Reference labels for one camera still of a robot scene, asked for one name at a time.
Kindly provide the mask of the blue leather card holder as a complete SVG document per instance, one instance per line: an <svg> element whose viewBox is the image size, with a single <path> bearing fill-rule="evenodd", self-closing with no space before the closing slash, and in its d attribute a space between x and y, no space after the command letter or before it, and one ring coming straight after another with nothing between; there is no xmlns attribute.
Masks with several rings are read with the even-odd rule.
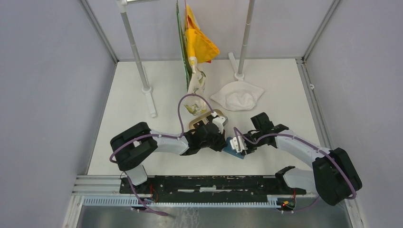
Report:
<svg viewBox="0 0 403 228"><path fill-rule="evenodd" d="M237 158L240 158L240 159L244 159L244 155L242 155L241 153L238 153L238 152L236 152L236 150L234 150L233 148L232 148L232 146L231 146L231 137L228 137L227 139L226 139L226 146L222 149L222 151L224 151L224 152L226 152L226 153L228 153L228 154L230 154L230 155L232 155L232 156L235 156L235 157L237 157Z"/></svg>

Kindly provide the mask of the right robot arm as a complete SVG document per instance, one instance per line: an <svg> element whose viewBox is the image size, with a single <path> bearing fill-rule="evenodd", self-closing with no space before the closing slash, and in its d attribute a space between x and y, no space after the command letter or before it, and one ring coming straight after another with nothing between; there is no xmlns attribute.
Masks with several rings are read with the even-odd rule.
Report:
<svg viewBox="0 0 403 228"><path fill-rule="evenodd" d="M317 194L331 206L357 197L362 181L344 149L316 145L283 124L274 125L266 113L252 117L251 121L253 130L241 133L234 128L235 136L227 139L235 154L245 156L267 145L293 155L310 168L306 171L287 167L279 171L279 178L274 181L277 192L286 194L302 189Z"/></svg>

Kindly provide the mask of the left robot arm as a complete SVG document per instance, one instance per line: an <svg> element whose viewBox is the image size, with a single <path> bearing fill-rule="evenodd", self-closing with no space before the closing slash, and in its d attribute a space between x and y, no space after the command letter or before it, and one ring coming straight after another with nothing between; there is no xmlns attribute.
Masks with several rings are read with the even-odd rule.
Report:
<svg viewBox="0 0 403 228"><path fill-rule="evenodd" d="M142 162L153 152L168 152L180 156L197 154L209 148L221 152L227 146L225 131L213 123L191 129L183 134L161 133L139 122L110 140L110 161L127 175L137 193L149 189L149 180Z"/></svg>

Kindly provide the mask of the beige oval tray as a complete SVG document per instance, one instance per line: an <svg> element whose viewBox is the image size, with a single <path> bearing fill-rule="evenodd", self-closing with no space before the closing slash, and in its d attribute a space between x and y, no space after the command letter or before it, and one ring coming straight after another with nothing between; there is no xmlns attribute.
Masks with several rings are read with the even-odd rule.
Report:
<svg viewBox="0 0 403 228"><path fill-rule="evenodd" d="M196 118L191 120L188 124L189 130L196 129L200 126L206 125L207 123L211 123L212 120L216 117L219 117L219 116L226 117L224 115L224 113L219 109L214 109L213 112L215 114L213 114L211 112L205 112L205 113L201 114L200 116L197 116Z"/></svg>

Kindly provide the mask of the dinosaur print hanging cloth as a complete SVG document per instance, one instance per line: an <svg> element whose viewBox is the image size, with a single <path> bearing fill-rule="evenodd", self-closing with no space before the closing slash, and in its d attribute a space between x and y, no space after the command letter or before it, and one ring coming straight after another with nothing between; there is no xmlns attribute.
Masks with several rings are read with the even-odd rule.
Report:
<svg viewBox="0 0 403 228"><path fill-rule="evenodd" d="M204 96L206 75L202 64L197 59L197 46L200 41L201 30L188 4L185 5L185 48L186 58L190 65L190 81L187 93L191 96L185 98L185 108L196 116L207 111L206 103L194 94Z"/></svg>

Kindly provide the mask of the white crumpled cloth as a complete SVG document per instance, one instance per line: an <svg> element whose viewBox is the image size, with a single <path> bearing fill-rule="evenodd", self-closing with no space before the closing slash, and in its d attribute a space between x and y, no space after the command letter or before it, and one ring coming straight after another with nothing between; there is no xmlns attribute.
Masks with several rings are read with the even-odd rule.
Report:
<svg viewBox="0 0 403 228"><path fill-rule="evenodd" d="M229 111L248 111L253 109L265 90L244 81L228 83L210 99Z"/></svg>

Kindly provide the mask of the right rack pole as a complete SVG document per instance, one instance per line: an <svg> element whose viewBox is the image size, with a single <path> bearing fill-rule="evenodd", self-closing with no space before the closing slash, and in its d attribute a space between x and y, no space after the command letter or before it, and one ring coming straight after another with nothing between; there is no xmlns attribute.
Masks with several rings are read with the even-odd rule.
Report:
<svg viewBox="0 0 403 228"><path fill-rule="evenodd" d="M239 61L238 62L236 61L235 56L232 52L228 53L228 58L234 71L235 81L244 81L245 78L243 74L243 68L249 42L249 34L250 34L251 21L253 18L254 6L255 6L255 0L249 0Z"/></svg>

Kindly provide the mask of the rack pole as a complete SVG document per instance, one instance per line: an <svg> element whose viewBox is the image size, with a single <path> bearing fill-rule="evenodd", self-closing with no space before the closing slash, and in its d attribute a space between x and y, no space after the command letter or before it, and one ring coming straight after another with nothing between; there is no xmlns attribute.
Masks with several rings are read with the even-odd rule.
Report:
<svg viewBox="0 0 403 228"><path fill-rule="evenodd" d="M149 114L152 118L157 116L157 111L155 108L155 103L153 99L153 88L149 85L144 67L138 52L138 48L135 42L134 34L130 25L129 17L127 15L127 6L130 4L137 4L142 2L148 2L148 0L116 0L117 7L119 9L122 22L130 43L131 51L134 56L134 61L138 69L139 77L142 83L142 93L145 96L146 103L148 105Z"/></svg>
<svg viewBox="0 0 403 228"><path fill-rule="evenodd" d="M243 74L243 68L249 42L249 34L250 34L251 21L253 18L254 6L255 6L255 0L249 0L239 61L238 62L236 61L235 56L232 52L228 53L228 58L234 71L235 81L244 81L245 78Z"/></svg>

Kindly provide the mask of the green clothes hanger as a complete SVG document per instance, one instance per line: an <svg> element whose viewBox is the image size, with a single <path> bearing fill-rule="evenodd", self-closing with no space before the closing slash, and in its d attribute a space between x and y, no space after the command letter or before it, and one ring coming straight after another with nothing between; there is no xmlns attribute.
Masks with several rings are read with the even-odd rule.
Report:
<svg viewBox="0 0 403 228"><path fill-rule="evenodd" d="M186 90L189 89L190 85L190 80L192 76L192 70L187 58L187 51L186 51L186 46L185 46L185 34L182 28L182 23L181 23L181 16L180 16L180 10L179 10L179 1L175 1L175 7L176 7L176 20L177 20L177 27L178 27L178 33L179 33L179 41L180 41L180 46L181 46L181 58L182 58L182 63L185 71L185 79L186 79Z"/></svg>

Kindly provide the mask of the yellow hanging cloth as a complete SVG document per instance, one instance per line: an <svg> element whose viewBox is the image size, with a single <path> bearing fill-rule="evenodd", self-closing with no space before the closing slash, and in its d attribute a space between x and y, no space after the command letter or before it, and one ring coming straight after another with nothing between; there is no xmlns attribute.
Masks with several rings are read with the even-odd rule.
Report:
<svg viewBox="0 0 403 228"><path fill-rule="evenodd" d="M199 28L191 7L188 4L185 6L185 38L189 63L191 66L210 63L220 51Z"/></svg>

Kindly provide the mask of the left rack pole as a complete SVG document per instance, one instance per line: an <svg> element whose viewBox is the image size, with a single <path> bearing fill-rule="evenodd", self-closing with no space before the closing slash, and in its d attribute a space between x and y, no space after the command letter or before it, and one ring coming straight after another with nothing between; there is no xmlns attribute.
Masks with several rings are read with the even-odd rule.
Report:
<svg viewBox="0 0 403 228"><path fill-rule="evenodd" d="M142 83L142 93L145 96L146 103L148 105L149 114L152 118L157 116L157 111L155 108L155 103L153 99L153 88L149 85L144 67L138 52L138 48L135 42L134 34L130 25L129 17L127 15L127 6L130 4L137 4L142 2L148 2L148 0L116 0L117 7L119 9L122 22L130 43L131 51L134 56L134 61L138 69L139 77Z"/></svg>

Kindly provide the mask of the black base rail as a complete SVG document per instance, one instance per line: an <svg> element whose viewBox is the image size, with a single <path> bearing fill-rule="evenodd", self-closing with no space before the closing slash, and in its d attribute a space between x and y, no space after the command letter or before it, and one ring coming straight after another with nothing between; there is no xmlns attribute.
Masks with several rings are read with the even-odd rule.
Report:
<svg viewBox="0 0 403 228"><path fill-rule="evenodd" d="M158 203L267 202L267 196L305 195L280 176L152 176L134 188Z"/></svg>

